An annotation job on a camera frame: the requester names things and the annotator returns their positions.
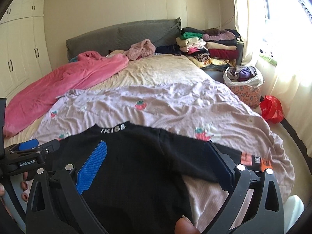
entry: beige bed sheet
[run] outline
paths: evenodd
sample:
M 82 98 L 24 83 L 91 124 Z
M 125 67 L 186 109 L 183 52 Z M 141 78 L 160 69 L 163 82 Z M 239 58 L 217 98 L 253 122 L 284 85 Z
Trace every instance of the beige bed sheet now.
M 158 85 L 163 83 L 192 84 L 202 82 L 207 78 L 209 76 L 187 57 L 163 54 L 130 61 L 128 66 L 121 72 L 89 90 L 97 91 L 132 85 Z M 4 146 L 7 147 L 29 140 L 38 129 L 42 118 L 43 116 L 17 135 L 4 139 Z

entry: green object on window sill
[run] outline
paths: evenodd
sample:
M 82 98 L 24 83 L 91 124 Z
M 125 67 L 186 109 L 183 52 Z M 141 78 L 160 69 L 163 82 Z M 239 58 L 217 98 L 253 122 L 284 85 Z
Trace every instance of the green object on window sill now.
M 266 60 L 268 63 L 270 63 L 271 65 L 273 65 L 274 67 L 277 66 L 277 61 L 274 60 L 272 57 L 268 56 L 267 54 L 264 53 L 260 53 L 260 57 L 264 60 Z

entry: laundry basket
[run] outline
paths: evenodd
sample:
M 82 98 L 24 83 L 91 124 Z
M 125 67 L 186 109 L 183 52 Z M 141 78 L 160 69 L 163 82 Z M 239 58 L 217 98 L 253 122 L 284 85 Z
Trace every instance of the laundry basket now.
M 227 68 L 223 74 L 224 83 L 242 102 L 251 108 L 255 108 L 260 104 L 261 85 L 264 83 L 261 72 L 256 67 L 254 68 L 257 75 L 244 82 L 231 81 L 228 78 L 227 71 L 233 69 L 231 67 Z

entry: window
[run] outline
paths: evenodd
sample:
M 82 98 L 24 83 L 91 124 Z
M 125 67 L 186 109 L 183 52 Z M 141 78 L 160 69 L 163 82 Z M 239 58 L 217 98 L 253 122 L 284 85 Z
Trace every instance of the window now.
M 285 50 L 282 41 L 295 41 L 298 34 L 312 31 L 312 17 L 301 0 L 264 0 L 266 25 L 263 29 L 261 53 L 278 61 Z

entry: cabinet door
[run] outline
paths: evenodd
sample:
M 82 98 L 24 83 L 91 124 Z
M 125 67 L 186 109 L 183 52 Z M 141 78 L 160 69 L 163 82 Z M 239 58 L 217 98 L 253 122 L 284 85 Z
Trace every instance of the cabinet door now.
M 7 24 L 0 25 L 0 97 L 6 97 L 15 89 L 12 71 L 8 64 Z
M 34 12 L 34 0 L 21 0 L 20 18 L 32 17 Z
M 9 6 L 9 13 L 7 15 L 7 21 L 20 18 L 21 15 L 22 0 L 13 0 Z
M 34 17 L 34 36 L 39 66 L 42 76 L 52 71 L 48 51 L 46 49 L 46 37 L 44 34 L 43 17 Z
M 9 14 L 9 9 L 7 9 L 0 20 L 0 24 L 5 23 L 7 21 L 7 15 Z
M 19 86 L 29 79 L 27 65 L 23 57 L 20 20 L 7 22 L 7 48 L 13 78 L 16 86 Z
M 44 0 L 34 0 L 34 16 L 43 16 Z
M 33 18 L 22 18 L 19 21 L 21 23 L 21 42 L 25 57 L 24 61 L 29 67 L 29 77 L 32 83 L 42 77 L 35 46 Z

